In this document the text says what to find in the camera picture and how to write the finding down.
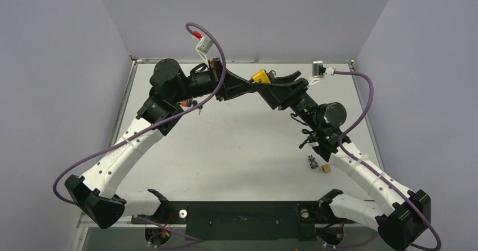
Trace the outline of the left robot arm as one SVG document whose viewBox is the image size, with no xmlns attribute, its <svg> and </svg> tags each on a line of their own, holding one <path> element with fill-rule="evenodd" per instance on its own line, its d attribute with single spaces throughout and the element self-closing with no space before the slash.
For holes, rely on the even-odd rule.
<svg viewBox="0 0 478 251">
<path fill-rule="evenodd" d="M 244 79 L 225 69 L 220 59 L 209 60 L 185 74 L 174 59 L 154 67 L 148 99 L 124 135 L 82 175 L 71 175 L 65 187 L 72 201 L 102 229 L 120 218 L 146 215 L 155 223 L 168 215 L 167 198 L 156 190 L 117 193 L 117 188 L 153 145 L 164 138 L 185 114 L 182 102 L 197 97 L 229 100 L 255 92 L 255 85 L 269 82 L 265 71 Z"/>
</svg>

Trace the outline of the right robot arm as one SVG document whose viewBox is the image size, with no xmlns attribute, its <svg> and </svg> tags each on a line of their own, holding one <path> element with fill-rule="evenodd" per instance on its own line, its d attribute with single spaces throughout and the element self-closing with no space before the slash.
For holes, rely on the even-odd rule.
<svg viewBox="0 0 478 251">
<path fill-rule="evenodd" d="M 335 74 L 336 69 L 325 67 L 307 81 L 300 72 L 274 77 L 261 70 L 251 81 L 271 108 L 291 109 L 304 125 L 306 143 L 371 197 L 364 201 L 332 190 L 320 199 L 319 216 L 325 221 L 347 219 L 366 225 L 394 250 L 415 246 L 422 233 L 432 230 L 431 199 L 424 191 L 412 191 L 393 180 L 358 149 L 348 137 L 348 130 L 341 130 L 347 118 L 342 104 L 318 104 L 308 95 L 307 89 L 313 83 Z"/>
</svg>

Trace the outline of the silver keys bunch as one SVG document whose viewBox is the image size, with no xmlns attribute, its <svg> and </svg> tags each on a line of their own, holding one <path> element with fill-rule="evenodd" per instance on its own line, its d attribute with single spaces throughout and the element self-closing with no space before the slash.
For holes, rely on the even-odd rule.
<svg viewBox="0 0 478 251">
<path fill-rule="evenodd" d="M 271 81 L 271 83 L 275 83 L 275 80 L 277 79 L 276 72 L 274 70 L 270 70 L 268 75 L 269 75 L 269 80 Z"/>
</svg>

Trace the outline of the yellow padlock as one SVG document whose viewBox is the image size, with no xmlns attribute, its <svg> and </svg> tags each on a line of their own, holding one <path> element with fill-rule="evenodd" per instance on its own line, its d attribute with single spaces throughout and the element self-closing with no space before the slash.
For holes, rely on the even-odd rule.
<svg viewBox="0 0 478 251">
<path fill-rule="evenodd" d="M 271 83 L 268 72 L 265 69 L 261 69 L 259 72 L 251 76 L 251 80 L 254 83 Z"/>
</svg>

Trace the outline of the brass padlock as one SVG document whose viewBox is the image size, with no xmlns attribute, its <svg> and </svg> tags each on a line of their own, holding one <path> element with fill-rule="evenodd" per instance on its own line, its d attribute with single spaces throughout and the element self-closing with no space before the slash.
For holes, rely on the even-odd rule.
<svg viewBox="0 0 478 251">
<path fill-rule="evenodd" d="M 322 171 L 323 173 L 329 173 L 329 172 L 331 172 L 331 167 L 330 167 L 328 164 L 322 165 L 322 166 L 320 167 L 320 169 L 321 169 L 321 171 Z"/>
</svg>

